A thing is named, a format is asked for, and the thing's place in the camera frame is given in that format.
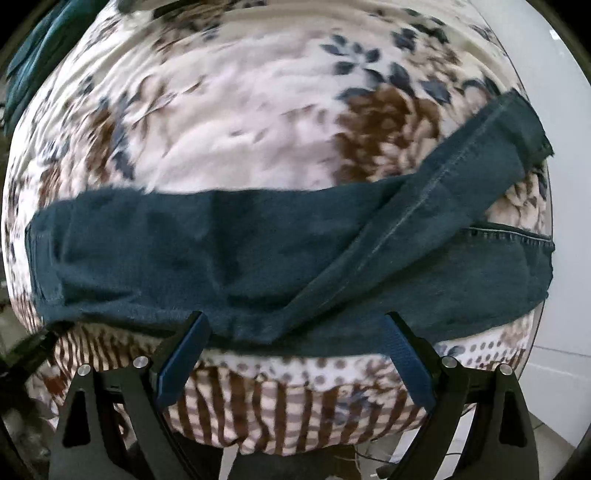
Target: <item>white floor tile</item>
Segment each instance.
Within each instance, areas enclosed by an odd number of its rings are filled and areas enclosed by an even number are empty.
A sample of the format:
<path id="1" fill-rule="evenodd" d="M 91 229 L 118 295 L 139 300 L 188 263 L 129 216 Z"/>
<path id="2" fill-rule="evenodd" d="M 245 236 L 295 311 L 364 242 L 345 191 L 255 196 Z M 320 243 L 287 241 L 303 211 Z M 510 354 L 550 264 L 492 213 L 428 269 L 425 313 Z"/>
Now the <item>white floor tile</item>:
<path id="1" fill-rule="evenodd" d="M 538 449 L 540 480 L 553 480 L 574 451 L 574 447 L 547 425 L 534 431 Z"/>

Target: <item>denim seam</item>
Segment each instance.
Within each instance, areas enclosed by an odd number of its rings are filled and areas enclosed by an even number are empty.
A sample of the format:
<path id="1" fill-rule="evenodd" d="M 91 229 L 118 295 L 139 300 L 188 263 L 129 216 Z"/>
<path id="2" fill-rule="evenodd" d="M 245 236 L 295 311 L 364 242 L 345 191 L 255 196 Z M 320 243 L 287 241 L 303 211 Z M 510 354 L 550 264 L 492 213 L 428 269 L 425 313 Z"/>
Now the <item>denim seam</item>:
<path id="1" fill-rule="evenodd" d="M 388 238 L 390 238 L 394 234 L 394 232 L 411 216 L 411 214 L 417 208 L 419 208 L 423 203 L 425 203 L 425 201 L 429 198 L 429 194 L 441 182 L 442 178 L 450 171 L 450 169 L 452 167 L 454 167 L 455 165 L 457 165 L 461 160 L 465 160 L 468 151 L 472 149 L 474 144 L 483 135 L 484 131 L 487 129 L 487 127 L 490 125 L 490 123 L 493 121 L 496 121 L 497 118 L 507 110 L 507 107 L 512 102 L 516 101 L 517 99 L 518 99 L 518 97 L 516 97 L 516 96 L 507 96 L 501 100 L 502 103 L 499 104 L 498 109 L 495 112 L 493 112 L 489 118 L 484 120 L 482 125 L 472 135 L 472 139 L 468 142 L 468 144 L 465 145 L 464 148 L 460 152 L 458 152 L 456 155 L 450 157 L 450 159 L 445 164 L 442 165 L 442 167 L 440 168 L 440 170 L 438 172 L 438 175 L 435 178 L 431 179 L 430 182 L 428 183 L 428 185 L 426 185 L 426 187 L 423 189 L 422 195 L 420 196 L 419 200 L 415 204 L 410 206 L 406 212 L 404 212 L 400 221 L 398 221 L 398 223 L 396 223 L 396 225 L 394 225 L 382 237 L 382 239 L 378 242 L 377 246 L 370 253 L 368 253 L 365 256 L 361 265 L 359 265 L 355 269 L 355 271 L 351 275 L 348 276 L 345 283 L 335 293 L 333 293 L 328 299 L 326 299 L 323 303 L 320 304 L 320 307 L 323 307 L 328 302 L 332 301 L 333 298 L 335 298 L 339 293 L 341 293 L 349 285 L 349 283 L 351 282 L 353 277 L 355 275 L 359 274 L 359 272 L 365 268 L 365 266 L 367 265 L 369 260 L 383 246 L 383 244 L 388 240 Z"/>
<path id="2" fill-rule="evenodd" d="M 475 232 L 505 233 L 509 236 L 511 236 L 511 235 L 522 236 L 523 238 L 527 238 L 528 240 L 546 242 L 549 244 L 553 243 L 553 240 L 551 238 L 540 238 L 539 236 L 527 235 L 527 233 L 525 233 L 525 232 L 520 233 L 520 232 L 513 232 L 513 231 L 501 230 L 501 229 L 495 229 L 495 228 L 480 228 L 480 227 L 475 227 L 475 226 L 468 227 L 468 230 L 473 230 Z"/>
<path id="3" fill-rule="evenodd" d="M 35 263 L 37 262 L 37 260 L 39 258 L 39 256 L 37 255 L 38 242 L 43 241 L 44 244 L 48 244 L 48 237 L 49 237 L 49 232 L 47 232 L 47 231 L 41 232 L 41 233 L 38 233 L 35 235 L 35 241 L 31 243 L 31 247 L 33 249 L 33 254 L 35 256 Z M 45 293 L 45 291 L 43 290 L 43 288 L 41 287 L 41 283 L 39 282 L 37 275 L 35 275 L 33 288 L 35 288 L 37 290 L 37 292 L 39 293 L 39 296 L 42 299 L 44 299 L 47 303 L 55 303 L 57 301 L 62 301 L 64 299 L 63 295 L 61 293 L 60 283 L 58 283 L 58 289 L 57 289 L 56 294 L 52 295 L 52 296 L 48 296 Z"/>

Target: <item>brown flower pattern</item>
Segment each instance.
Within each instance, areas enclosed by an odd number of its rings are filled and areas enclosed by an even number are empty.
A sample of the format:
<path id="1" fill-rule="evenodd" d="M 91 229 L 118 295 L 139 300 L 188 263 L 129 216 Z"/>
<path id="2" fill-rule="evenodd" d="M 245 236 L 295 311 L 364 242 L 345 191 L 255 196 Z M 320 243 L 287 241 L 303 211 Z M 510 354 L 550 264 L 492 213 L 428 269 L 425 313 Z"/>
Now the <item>brown flower pattern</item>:
<path id="1" fill-rule="evenodd" d="M 411 173 L 437 145 L 439 110 L 432 100 L 380 85 L 371 95 L 349 98 L 348 107 L 337 118 L 346 131 L 334 138 L 344 160 L 340 182 Z"/>

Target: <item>silver bolt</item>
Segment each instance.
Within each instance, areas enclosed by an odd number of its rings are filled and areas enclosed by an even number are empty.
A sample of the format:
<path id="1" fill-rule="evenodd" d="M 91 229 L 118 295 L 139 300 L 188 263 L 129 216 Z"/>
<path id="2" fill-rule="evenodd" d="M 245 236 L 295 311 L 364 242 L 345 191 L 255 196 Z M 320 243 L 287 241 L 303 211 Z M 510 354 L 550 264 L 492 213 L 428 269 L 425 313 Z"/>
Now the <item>silver bolt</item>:
<path id="1" fill-rule="evenodd" d="M 444 356 L 441 359 L 441 363 L 445 368 L 456 368 L 457 367 L 457 360 L 452 356 Z"/>
<path id="2" fill-rule="evenodd" d="M 501 373 L 503 375 L 509 376 L 509 375 L 512 375 L 513 374 L 513 369 L 511 368 L 510 365 L 507 365 L 507 364 L 500 364 L 499 365 L 499 370 L 501 371 Z"/>
<path id="3" fill-rule="evenodd" d="M 134 360 L 134 367 L 135 368 L 143 368 L 147 366 L 150 362 L 150 359 L 147 356 L 139 356 Z"/>
<path id="4" fill-rule="evenodd" d="M 78 375 L 85 377 L 92 371 L 92 367 L 89 364 L 84 364 L 78 367 Z"/>

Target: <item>jeans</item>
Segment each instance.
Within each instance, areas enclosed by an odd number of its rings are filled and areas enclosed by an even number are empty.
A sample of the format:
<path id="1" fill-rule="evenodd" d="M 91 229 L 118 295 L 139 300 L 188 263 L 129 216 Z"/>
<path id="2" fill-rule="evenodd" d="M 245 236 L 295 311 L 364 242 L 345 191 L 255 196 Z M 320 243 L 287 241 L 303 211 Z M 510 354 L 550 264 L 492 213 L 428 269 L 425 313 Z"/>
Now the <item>jeans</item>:
<path id="1" fill-rule="evenodd" d="M 384 313 L 437 342 L 503 325 L 547 296 L 548 237 L 482 222 L 552 153 L 512 90 L 412 175 L 316 192 L 86 192 L 27 227 L 46 323 L 169 335 L 194 310 L 210 345 L 263 355 L 384 353 Z"/>

